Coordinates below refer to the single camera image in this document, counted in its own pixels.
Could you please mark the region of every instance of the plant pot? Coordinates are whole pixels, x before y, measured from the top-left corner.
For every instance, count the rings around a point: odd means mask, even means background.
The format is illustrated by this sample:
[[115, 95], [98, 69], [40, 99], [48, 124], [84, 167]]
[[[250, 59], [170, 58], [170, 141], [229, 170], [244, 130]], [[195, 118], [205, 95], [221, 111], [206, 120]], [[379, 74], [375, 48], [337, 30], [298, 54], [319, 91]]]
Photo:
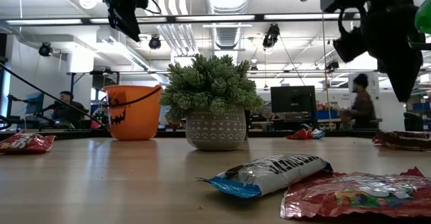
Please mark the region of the plant pot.
[[186, 138], [190, 145], [203, 151], [237, 149], [245, 140], [246, 122], [242, 106], [228, 106], [215, 115], [207, 108], [195, 108], [186, 121]]

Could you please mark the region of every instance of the succulent plant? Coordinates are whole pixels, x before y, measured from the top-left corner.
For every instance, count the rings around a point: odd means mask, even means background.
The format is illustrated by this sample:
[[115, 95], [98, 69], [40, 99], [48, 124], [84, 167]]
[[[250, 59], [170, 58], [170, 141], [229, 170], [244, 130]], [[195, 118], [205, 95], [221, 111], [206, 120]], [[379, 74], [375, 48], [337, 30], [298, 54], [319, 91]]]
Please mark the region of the succulent plant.
[[170, 106], [166, 119], [179, 122], [197, 107], [208, 108], [214, 114], [223, 114], [228, 105], [260, 108], [263, 100], [256, 94], [255, 82], [247, 79], [249, 69], [248, 61], [234, 65], [228, 55], [207, 59], [196, 54], [191, 66], [169, 65], [170, 85], [159, 101]]

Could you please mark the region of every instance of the wooden table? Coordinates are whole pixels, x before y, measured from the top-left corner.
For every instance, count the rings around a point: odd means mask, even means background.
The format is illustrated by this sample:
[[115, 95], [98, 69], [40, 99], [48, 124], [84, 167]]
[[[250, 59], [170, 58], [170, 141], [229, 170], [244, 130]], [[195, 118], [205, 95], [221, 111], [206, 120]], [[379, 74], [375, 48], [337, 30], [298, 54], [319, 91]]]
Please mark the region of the wooden table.
[[308, 223], [280, 219], [283, 190], [243, 200], [195, 180], [281, 153], [318, 155], [339, 172], [416, 165], [431, 176], [431, 153], [379, 149], [370, 139], [249, 139], [223, 153], [194, 151], [185, 139], [56, 141], [46, 155], [0, 155], [0, 223]]

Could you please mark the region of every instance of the bucket handle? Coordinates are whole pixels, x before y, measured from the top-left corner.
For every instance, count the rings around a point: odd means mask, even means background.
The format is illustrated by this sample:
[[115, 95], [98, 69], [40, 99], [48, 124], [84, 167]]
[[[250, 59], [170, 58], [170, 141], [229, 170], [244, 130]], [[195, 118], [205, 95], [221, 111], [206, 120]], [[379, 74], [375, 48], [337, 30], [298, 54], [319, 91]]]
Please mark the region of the bucket handle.
[[146, 98], [154, 95], [155, 93], [159, 92], [161, 89], [162, 89], [162, 86], [159, 85], [155, 90], [153, 90], [149, 94], [147, 94], [145, 96], [142, 96], [140, 98], [137, 98], [136, 100], [132, 100], [132, 101], [121, 103], [121, 104], [115, 104], [115, 105], [108, 104], [108, 105], [106, 105], [106, 107], [112, 107], [112, 108], [114, 108], [114, 107], [120, 107], [120, 106], [128, 106], [130, 104], [134, 104], [136, 102], [140, 102], [141, 100], [144, 100], [144, 99], [146, 99]]

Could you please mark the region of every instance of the computer monitor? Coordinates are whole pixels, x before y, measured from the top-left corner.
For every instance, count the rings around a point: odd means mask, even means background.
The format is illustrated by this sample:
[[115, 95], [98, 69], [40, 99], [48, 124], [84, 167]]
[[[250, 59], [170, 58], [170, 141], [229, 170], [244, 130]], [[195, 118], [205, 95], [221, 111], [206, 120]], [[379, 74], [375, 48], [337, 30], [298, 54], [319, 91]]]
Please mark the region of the computer monitor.
[[39, 113], [43, 109], [43, 93], [35, 93], [27, 96], [26, 114]]
[[271, 87], [272, 112], [309, 112], [316, 114], [314, 86]]

